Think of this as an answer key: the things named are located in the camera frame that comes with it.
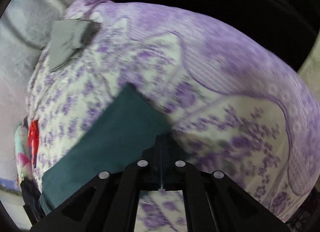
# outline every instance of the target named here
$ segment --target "gray fabric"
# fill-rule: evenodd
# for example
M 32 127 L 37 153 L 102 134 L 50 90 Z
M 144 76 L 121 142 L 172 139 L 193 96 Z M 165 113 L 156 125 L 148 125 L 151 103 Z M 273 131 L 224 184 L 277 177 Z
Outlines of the gray fabric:
M 49 50 L 50 72 L 65 67 L 71 60 L 79 58 L 82 48 L 90 43 L 97 30 L 95 22 L 79 19 L 54 21 Z

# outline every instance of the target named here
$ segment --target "floral tablecloth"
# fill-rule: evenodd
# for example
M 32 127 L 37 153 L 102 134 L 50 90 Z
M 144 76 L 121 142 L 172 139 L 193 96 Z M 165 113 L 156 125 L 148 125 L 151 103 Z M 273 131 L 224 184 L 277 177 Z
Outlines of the floral tablecloth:
M 224 171 L 282 221 L 302 204 L 320 173 L 319 106 L 282 60 L 225 23 L 173 7 L 77 0 L 65 18 L 101 30 L 55 73 L 48 46 L 29 82 L 40 190 L 43 173 L 131 82 L 167 114 L 197 168 Z M 155 229 L 186 231 L 180 192 L 140 200 L 136 230 Z

